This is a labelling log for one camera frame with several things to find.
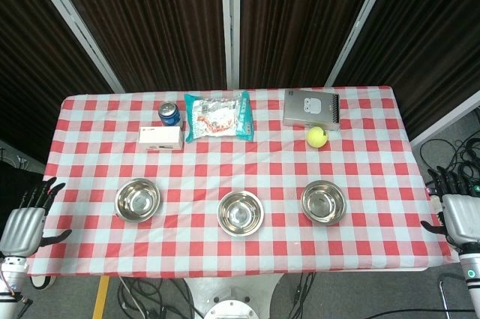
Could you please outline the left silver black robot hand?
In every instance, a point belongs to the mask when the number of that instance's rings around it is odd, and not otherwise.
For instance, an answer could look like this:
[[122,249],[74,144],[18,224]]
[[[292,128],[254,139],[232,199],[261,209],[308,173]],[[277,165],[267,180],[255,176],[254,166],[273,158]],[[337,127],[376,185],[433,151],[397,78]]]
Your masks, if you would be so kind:
[[57,236],[44,236],[54,199],[65,187],[64,182],[56,184],[56,180],[52,177],[42,181],[21,196],[19,207],[10,213],[1,235],[3,257],[31,257],[39,248],[63,242],[71,235],[72,230],[67,229]]

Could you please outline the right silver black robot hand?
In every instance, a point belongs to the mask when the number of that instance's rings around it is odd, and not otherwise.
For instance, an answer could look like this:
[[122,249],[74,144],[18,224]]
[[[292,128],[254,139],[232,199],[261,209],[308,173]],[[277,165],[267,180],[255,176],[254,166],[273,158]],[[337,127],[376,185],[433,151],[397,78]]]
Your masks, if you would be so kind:
[[433,194],[441,205],[437,213],[440,224],[422,221],[421,226],[429,233],[443,235],[461,254],[478,254],[479,187],[462,173],[444,167],[429,169],[428,173],[435,185]]

